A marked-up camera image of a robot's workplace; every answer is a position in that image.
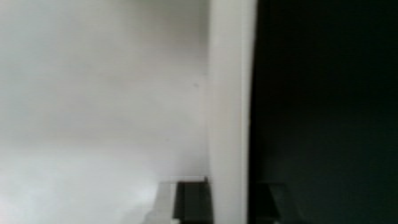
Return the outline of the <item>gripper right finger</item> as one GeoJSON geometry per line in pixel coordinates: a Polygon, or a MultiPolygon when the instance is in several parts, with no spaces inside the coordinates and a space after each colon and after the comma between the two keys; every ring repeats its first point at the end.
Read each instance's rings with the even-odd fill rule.
{"type": "Polygon", "coordinates": [[[262,183],[258,190],[258,224],[294,224],[298,211],[287,185],[262,183]]]}

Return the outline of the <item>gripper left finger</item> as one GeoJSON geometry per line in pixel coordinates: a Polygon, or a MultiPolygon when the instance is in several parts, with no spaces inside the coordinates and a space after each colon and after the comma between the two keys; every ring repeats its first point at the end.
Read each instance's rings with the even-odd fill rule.
{"type": "Polygon", "coordinates": [[[180,224],[214,224],[212,192],[207,181],[179,183],[173,218],[180,224]]]}

